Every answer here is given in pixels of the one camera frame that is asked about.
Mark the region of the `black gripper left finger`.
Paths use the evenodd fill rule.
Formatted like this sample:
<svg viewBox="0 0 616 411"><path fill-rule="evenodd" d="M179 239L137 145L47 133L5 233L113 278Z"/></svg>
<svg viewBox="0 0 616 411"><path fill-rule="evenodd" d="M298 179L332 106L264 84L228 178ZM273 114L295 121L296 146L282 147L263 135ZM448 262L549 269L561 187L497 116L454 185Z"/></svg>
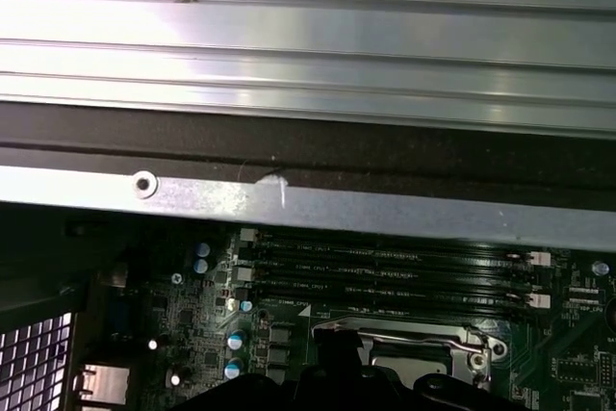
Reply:
<svg viewBox="0 0 616 411"><path fill-rule="evenodd" d="M333 329L315 329L313 336L318 362L306 368L298 381L277 384L273 379L246 373L190 398L171 410L316 410L317 404L332 397L338 388L333 374L335 337Z"/></svg>

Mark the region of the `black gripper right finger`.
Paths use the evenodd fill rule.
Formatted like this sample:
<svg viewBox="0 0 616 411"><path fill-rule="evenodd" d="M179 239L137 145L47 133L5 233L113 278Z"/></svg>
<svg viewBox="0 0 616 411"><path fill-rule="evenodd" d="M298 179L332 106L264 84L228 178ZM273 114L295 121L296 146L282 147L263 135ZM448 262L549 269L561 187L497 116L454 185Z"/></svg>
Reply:
<svg viewBox="0 0 616 411"><path fill-rule="evenodd" d="M360 335L339 332L339 394L356 410L499 410L501 399L454 377L429 373L411 389L378 367L365 367Z"/></svg>

